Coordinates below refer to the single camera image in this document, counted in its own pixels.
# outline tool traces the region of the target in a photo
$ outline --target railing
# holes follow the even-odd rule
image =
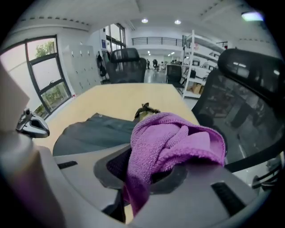
[[[182,39],[167,37],[138,37],[132,38],[133,45],[172,45],[182,47]]]

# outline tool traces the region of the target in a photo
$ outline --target table top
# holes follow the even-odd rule
[[[53,146],[70,124],[84,122],[95,113],[133,121],[144,103],[161,112],[172,112],[199,124],[192,111],[171,84],[126,83],[98,85],[78,96],[47,124],[50,136],[35,138],[34,142],[53,152]]]

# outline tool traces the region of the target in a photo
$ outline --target window frame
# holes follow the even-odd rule
[[[56,50],[57,52],[56,53],[52,53],[52,54],[48,54],[48,55],[45,55],[45,56],[41,56],[41,57],[38,57],[38,58],[35,58],[33,60],[29,60],[29,53],[28,53],[28,43],[31,42],[31,41],[36,41],[36,40],[43,40],[43,39],[49,39],[49,38],[54,38],[55,39],[55,45],[56,45]],[[45,116],[44,119],[46,119],[47,117],[49,117],[55,110],[57,110],[61,105],[63,105],[65,102],[67,102],[71,97],[71,92],[69,90],[69,87],[66,83],[66,80],[65,80],[65,77],[64,77],[64,74],[63,74],[63,71],[62,71],[62,68],[61,68],[61,63],[60,63],[60,59],[59,59],[59,55],[58,55],[58,45],[57,45],[57,35],[52,35],[52,36],[43,36],[43,37],[35,37],[35,38],[31,38],[31,39],[25,39],[23,41],[20,41],[20,42],[17,42],[3,50],[0,51],[0,55],[2,55],[3,53],[9,51],[10,49],[13,49],[19,45],[22,45],[24,44],[25,45],[25,55],[26,55],[26,62],[27,62],[27,65],[28,65],[28,71],[30,73],[30,77],[31,77],[31,80],[32,80],[32,84],[35,88],[35,91],[41,101],[41,104],[37,107],[39,108],[41,105],[43,105],[43,107],[46,109],[47,111],[47,116]],[[57,81],[55,81],[54,83],[51,83],[49,84],[47,87],[43,88],[42,90],[39,89],[39,86],[36,82],[36,78],[34,76],[34,73],[33,73],[33,68],[32,66],[34,64],[37,64],[37,63],[40,63],[42,61],[46,61],[48,59],[52,59],[52,58],[55,58],[56,61],[57,61],[57,66],[58,66],[58,70],[59,70],[59,74],[61,76],[61,78]],[[49,110],[48,106],[46,105],[44,99],[42,98],[42,94],[44,92],[46,92],[47,90],[53,88],[54,86],[58,85],[59,83],[64,83],[65,87],[66,87],[66,92],[68,94],[68,98],[63,102],[61,103],[59,106],[57,106],[55,109],[53,109],[52,111]]]
[[[116,23],[116,26],[119,27],[119,32],[120,32],[120,41],[116,40],[115,38],[112,38],[112,33],[111,33],[111,26],[108,25],[106,27],[108,27],[109,29],[109,35],[106,35],[106,39],[107,41],[110,42],[110,47],[111,47],[111,51],[113,52],[113,48],[112,48],[112,43],[117,44],[119,46],[121,46],[121,49],[124,47],[126,48],[126,34],[125,34],[125,28],[123,26],[121,26],[121,24]]]

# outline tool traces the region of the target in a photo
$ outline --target white locker cabinet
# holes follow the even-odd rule
[[[92,46],[68,45],[63,51],[63,58],[76,95],[101,84]]]

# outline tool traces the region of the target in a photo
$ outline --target purple towel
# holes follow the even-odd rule
[[[194,125],[172,113],[158,113],[145,118],[131,136],[125,200],[134,216],[149,197],[151,175],[168,171],[193,157],[208,158],[224,165],[225,144],[215,130]]]

